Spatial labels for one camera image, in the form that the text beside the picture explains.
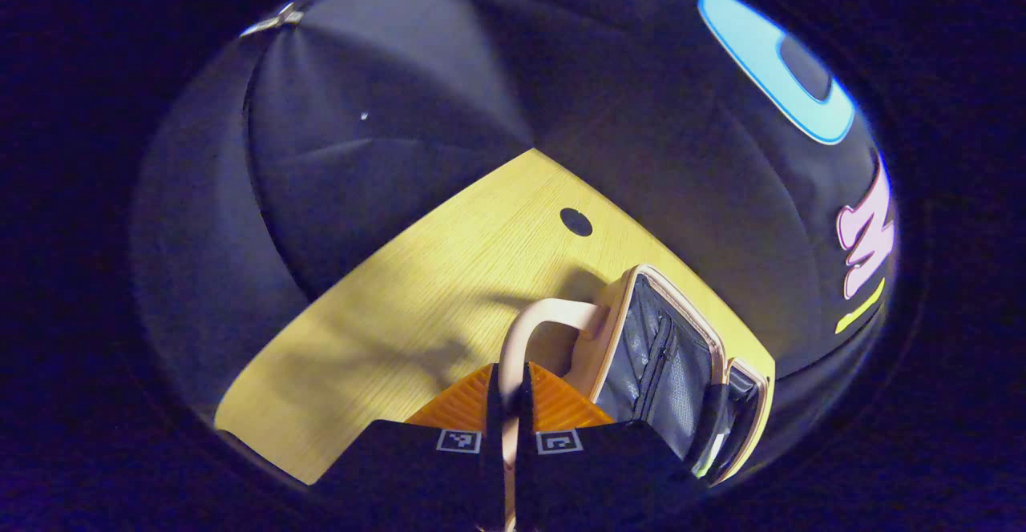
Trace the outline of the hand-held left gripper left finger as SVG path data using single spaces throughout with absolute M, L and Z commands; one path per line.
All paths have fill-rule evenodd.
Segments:
M 341 531 L 502 531 L 501 397 L 483 365 L 404 422 L 374 420 L 315 492 Z

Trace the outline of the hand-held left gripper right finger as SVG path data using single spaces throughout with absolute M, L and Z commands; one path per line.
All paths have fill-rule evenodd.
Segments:
M 648 423 L 611 422 L 539 365 L 518 404 L 520 531 L 660 531 L 707 495 Z

